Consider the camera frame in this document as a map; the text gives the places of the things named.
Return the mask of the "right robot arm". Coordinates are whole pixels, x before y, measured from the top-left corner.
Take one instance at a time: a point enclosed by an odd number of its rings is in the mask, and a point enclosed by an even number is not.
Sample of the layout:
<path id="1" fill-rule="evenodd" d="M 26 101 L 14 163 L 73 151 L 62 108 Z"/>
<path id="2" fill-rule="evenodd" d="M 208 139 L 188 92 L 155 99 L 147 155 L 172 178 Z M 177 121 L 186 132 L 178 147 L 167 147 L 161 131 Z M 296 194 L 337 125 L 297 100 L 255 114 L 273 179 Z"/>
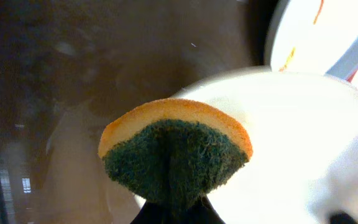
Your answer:
<path id="1" fill-rule="evenodd" d="M 319 223 L 329 223 L 337 214 L 347 214 L 358 223 L 358 135 L 326 169 L 311 182 L 308 211 Z"/>

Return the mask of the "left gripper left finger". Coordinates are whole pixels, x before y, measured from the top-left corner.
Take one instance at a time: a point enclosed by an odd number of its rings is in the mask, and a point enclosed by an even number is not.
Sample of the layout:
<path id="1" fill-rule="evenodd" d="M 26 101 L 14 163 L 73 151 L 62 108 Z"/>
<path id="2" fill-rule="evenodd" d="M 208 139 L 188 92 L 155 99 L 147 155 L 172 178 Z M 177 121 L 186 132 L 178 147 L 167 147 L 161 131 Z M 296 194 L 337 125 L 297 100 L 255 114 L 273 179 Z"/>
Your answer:
<path id="1" fill-rule="evenodd" d="M 170 212 L 165 207 L 146 201 L 131 224 L 168 224 Z"/>

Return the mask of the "white plate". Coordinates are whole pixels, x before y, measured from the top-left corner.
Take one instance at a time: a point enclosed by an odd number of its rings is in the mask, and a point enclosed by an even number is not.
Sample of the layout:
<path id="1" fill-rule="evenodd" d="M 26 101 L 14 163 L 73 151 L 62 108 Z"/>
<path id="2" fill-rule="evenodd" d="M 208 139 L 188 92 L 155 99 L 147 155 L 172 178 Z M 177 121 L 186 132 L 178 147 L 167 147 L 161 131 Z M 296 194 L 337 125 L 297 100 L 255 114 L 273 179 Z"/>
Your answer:
<path id="1" fill-rule="evenodd" d="M 273 71 L 350 80 L 358 70 L 358 0 L 280 0 L 264 63 Z"/>
<path id="2" fill-rule="evenodd" d="M 236 70 L 177 93 L 237 119 L 249 133 L 250 161 L 209 194 L 226 223 L 319 223 L 308 211 L 322 178 L 358 135 L 358 89 L 333 76 Z"/>

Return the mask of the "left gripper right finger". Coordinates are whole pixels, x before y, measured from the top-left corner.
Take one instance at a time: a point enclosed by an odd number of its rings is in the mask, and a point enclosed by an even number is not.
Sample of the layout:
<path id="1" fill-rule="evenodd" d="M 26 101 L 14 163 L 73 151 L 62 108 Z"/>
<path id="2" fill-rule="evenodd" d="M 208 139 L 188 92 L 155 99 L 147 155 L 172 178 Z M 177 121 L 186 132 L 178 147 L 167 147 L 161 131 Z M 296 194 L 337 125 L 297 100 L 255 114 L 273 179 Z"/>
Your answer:
<path id="1" fill-rule="evenodd" d="M 184 224 L 225 224 L 207 196 L 200 197 L 181 217 Z"/>

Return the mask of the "green yellow sponge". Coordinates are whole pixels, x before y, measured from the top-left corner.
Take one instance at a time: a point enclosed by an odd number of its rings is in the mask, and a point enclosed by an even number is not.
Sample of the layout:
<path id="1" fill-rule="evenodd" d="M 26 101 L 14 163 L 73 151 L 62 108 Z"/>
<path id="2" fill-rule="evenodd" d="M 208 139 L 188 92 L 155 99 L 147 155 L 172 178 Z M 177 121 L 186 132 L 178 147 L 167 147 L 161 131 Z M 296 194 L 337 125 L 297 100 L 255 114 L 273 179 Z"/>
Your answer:
<path id="1" fill-rule="evenodd" d="M 240 122 L 202 102 L 167 98 L 140 105 L 104 129 L 99 157 L 109 178 L 174 213 L 224 185 L 250 161 Z"/>

